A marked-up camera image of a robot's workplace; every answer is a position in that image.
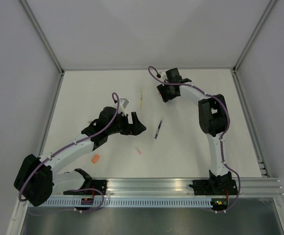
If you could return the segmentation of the purple ink pen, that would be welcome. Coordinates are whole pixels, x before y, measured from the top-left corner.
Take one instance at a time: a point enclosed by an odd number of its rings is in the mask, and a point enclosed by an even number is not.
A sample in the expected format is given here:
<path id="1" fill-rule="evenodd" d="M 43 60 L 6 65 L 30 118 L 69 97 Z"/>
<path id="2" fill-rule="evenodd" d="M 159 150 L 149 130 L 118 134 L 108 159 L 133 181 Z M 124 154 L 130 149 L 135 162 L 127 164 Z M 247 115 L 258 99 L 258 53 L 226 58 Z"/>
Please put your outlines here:
<path id="1" fill-rule="evenodd" d="M 163 120 L 160 120 L 159 125 L 158 125 L 158 127 L 157 127 L 157 129 L 156 129 L 156 132 L 155 132 L 155 136 L 154 136 L 154 139 L 155 139 L 155 140 L 158 138 L 159 131 L 160 131 L 160 129 L 161 129 L 162 123 L 163 123 Z"/>

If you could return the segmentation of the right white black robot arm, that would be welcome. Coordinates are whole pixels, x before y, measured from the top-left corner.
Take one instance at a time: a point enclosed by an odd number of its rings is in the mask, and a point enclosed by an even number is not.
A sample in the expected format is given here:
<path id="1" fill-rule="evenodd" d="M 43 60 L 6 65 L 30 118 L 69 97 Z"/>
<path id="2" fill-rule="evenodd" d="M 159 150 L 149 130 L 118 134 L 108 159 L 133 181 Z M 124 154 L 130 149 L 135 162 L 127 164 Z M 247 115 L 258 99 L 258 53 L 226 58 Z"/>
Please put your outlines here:
<path id="1" fill-rule="evenodd" d="M 157 72 L 154 78 L 163 102 L 177 97 L 187 98 L 197 104 L 199 126 L 206 134 L 211 167 L 207 180 L 193 180 L 189 185 L 195 195 L 238 195 L 239 182 L 232 178 L 235 173 L 226 164 L 225 134 L 230 117 L 223 95 L 211 95 L 196 87 L 188 78 L 182 78 L 177 68 Z"/>

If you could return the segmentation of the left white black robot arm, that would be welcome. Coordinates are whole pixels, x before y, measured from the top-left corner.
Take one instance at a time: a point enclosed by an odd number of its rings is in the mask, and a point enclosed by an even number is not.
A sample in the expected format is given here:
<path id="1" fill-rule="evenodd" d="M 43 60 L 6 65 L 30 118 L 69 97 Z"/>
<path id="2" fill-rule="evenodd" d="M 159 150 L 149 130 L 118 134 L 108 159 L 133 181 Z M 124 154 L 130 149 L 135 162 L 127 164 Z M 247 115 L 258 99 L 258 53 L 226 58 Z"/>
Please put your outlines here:
<path id="1" fill-rule="evenodd" d="M 73 142 L 50 154 L 26 156 L 14 182 L 14 188 L 19 191 L 18 200 L 29 201 L 37 207 L 54 193 L 88 194 L 92 189 L 92 177 L 88 173 L 80 168 L 68 173 L 60 171 L 101 147 L 110 135 L 137 136 L 146 131 L 137 113 L 132 112 L 131 118 L 130 123 L 127 114 L 105 107 Z"/>

